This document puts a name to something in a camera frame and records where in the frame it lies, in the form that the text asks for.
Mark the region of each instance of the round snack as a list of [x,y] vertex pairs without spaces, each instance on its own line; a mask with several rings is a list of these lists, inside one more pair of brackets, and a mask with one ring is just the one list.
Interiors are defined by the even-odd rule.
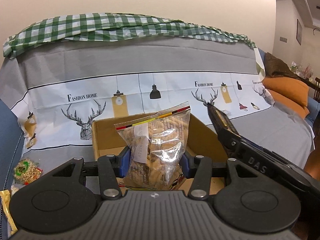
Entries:
[[13,171],[16,182],[28,185],[40,178],[43,170],[38,168],[37,163],[34,163],[29,159],[24,159],[17,164]]

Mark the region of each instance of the brown blanket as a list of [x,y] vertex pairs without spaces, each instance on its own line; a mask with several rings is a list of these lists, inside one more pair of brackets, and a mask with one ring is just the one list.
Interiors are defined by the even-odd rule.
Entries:
[[276,58],[270,53],[266,53],[264,56],[264,67],[267,77],[290,77],[300,79],[295,73],[293,73],[288,65],[281,59]]

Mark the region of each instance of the ziplock bag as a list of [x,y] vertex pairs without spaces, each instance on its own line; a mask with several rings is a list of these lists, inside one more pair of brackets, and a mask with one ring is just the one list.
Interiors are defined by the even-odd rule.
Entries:
[[137,120],[115,124],[131,148],[129,187],[168,190],[181,174],[179,161],[186,150],[190,106],[188,102]]

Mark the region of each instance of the wall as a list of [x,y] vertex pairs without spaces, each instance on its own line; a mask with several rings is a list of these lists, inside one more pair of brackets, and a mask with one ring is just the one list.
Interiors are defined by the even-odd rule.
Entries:
[[0,42],[42,19],[88,12],[181,19],[246,34],[264,51],[273,48],[276,0],[0,0]]
[[[303,54],[302,62],[303,66],[312,67],[315,77],[320,78],[320,32],[315,31],[313,35],[313,29],[304,28],[303,29]],[[309,90],[309,96],[313,98],[314,90]]]
[[[304,46],[304,33],[302,33],[302,43],[298,43],[297,19],[302,28],[304,25],[292,0],[276,0],[276,32],[273,46],[273,55],[282,59],[290,67],[294,61],[301,64]],[[285,43],[280,41],[280,37],[288,39]]]

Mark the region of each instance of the deer head illustration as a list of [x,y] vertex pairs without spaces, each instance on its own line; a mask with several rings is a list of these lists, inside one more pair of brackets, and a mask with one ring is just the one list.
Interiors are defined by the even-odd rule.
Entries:
[[214,96],[212,96],[212,94],[210,93],[210,95],[211,95],[211,99],[210,99],[210,102],[207,102],[207,101],[205,101],[204,99],[203,99],[203,97],[202,97],[202,94],[201,94],[201,96],[200,96],[200,98],[199,98],[199,96],[198,96],[198,89],[197,89],[197,91],[193,94],[193,92],[191,91],[191,94],[193,95],[193,97],[195,98],[195,99],[197,99],[198,101],[200,101],[200,102],[202,102],[203,103],[203,105],[204,106],[208,106],[208,105],[212,105],[212,106],[214,106],[214,100],[218,97],[218,90],[217,90],[217,93],[213,90],[213,88],[211,88],[212,89],[212,91],[213,91],[213,94],[214,94]]
[[94,110],[91,108],[92,114],[88,117],[88,121],[86,123],[82,122],[81,118],[79,118],[77,116],[77,111],[75,111],[75,116],[72,116],[72,114],[70,114],[69,109],[72,104],[69,105],[69,107],[67,109],[67,114],[65,114],[65,112],[63,112],[63,110],[61,109],[63,114],[68,119],[76,121],[76,124],[81,126],[81,132],[80,132],[81,140],[91,140],[92,139],[91,125],[92,125],[93,119],[96,118],[97,116],[99,116],[100,114],[102,114],[104,109],[106,108],[106,102],[104,103],[103,109],[101,109],[101,105],[96,100],[94,100],[94,101],[98,104],[98,110],[95,113]]
[[265,100],[265,102],[269,105],[273,105],[273,98],[271,96],[267,96],[266,92],[267,89],[265,87],[262,87],[262,93],[260,93],[259,91],[256,90],[255,86],[253,86],[253,90],[259,94],[259,96],[263,97],[263,99]]

